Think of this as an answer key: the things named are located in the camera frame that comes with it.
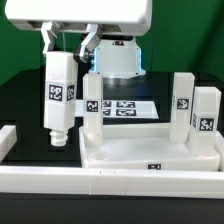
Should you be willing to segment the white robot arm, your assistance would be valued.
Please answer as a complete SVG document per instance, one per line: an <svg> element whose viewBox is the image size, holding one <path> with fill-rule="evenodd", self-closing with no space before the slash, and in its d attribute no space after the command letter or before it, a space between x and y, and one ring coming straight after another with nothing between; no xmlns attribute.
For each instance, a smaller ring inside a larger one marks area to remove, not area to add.
<svg viewBox="0 0 224 224"><path fill-rule="evenodd" d="M92 62L107 79L143 75L136 38L151 27L153 0L6 0L7 19L21 30L42 33L44 53L60 32L80 33L74 56Z"/></svg>

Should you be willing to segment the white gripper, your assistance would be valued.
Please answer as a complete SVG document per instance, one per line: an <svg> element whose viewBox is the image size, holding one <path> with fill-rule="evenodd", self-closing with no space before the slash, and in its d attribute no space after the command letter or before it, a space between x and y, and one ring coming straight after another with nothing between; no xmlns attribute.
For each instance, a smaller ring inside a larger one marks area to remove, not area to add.
<svg viewBox="0 0 224 224"><path fill-rule="evenodd" d="M65 32L87 32L73 55L77 63L87 63L102 30L105 35L144 35L151 26L152 0L6 0L5 15L20 30L41 29L43 55L54 48L53 22Z"/></svg>

